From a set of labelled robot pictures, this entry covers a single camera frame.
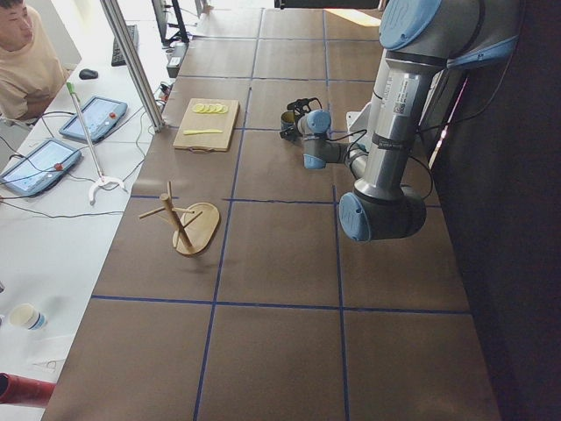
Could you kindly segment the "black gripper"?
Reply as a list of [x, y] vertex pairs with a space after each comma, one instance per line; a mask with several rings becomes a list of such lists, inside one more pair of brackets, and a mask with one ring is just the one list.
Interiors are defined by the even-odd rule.
[[294, 131], [292, 129], [287, 129], [287, 130], [280, 131], [280, 136], [283, 139], [288, 139], [289, 141], [297, 141], [302, 136], [302, 134], [301, 134], [301, 132], [298, 128], [299, 119], [300, 119], [300, 117], [295, 115], [296, 125], [295, 125], [295, 130]]

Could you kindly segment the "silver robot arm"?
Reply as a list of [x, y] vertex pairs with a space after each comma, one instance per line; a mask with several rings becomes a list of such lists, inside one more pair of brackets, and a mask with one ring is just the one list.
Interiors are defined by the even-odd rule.
[[372, 98], [349, 131], [370, 140], [330, 139], [331, 116], [290, 103], [280, 135], [301, 140], [305, 168], [344, 163], [355, 177], [338, 216], [355, 241], [401, 239], [425, 222], [423, 199], [401, 183], [433, 77], [446, 68], [479, 68], [506, 59], [520, 33], [520, 1], [392, 1], [380, 24], [383, 53]]

